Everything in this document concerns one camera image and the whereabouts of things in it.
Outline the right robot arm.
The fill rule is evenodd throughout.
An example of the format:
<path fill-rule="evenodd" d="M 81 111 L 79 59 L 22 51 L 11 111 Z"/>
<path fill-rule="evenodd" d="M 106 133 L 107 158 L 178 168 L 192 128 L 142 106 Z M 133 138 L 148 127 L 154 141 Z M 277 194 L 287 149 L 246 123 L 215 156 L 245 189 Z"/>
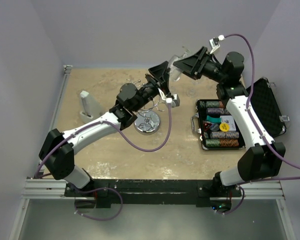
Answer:
<path fill-rule="evenodd" d="M 234 118 L 243 137 L 245 154 L 236 167 L 221 171 L 220 180 L 212 185 L 213 192 L 220 197 L 233 185 L 277 176 L 286 152 L 284 144 L 276 143 L 263 127 L 248 99 L 249 92 L 240 81 L 244 60 L 242 54 L 231 51 L 223 63 L 217 63 L 208 49 L 202 47 L 197 53 L 173 62 L 173 66 L 193 80 L 205 76 L 217 82 L 218 99 Z"/>

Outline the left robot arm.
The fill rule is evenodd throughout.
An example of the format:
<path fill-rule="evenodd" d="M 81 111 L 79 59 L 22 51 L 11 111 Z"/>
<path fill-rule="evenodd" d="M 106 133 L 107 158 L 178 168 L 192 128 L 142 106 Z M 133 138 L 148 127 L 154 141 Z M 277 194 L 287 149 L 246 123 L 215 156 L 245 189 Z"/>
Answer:
<path fill-rule="evenodd" d="M 113 133 L 122 133 L 137 119 L 137 112 L 155 97 L 172 107 L 173 96 L 169 89 L 168 61 L 151 67 L 145 75 L 147 82 L 141 87 L 133 83 L 121 86 L 115 105 L 99 118 L 80 127 L 60 132 L 52 129 L 39 152 L 38 168 L 46 167 L 55 180 L 74 185 L 82 196 L 94 190 L 91 176 L 75 165 L 75 155 L 90 144 Z"/>

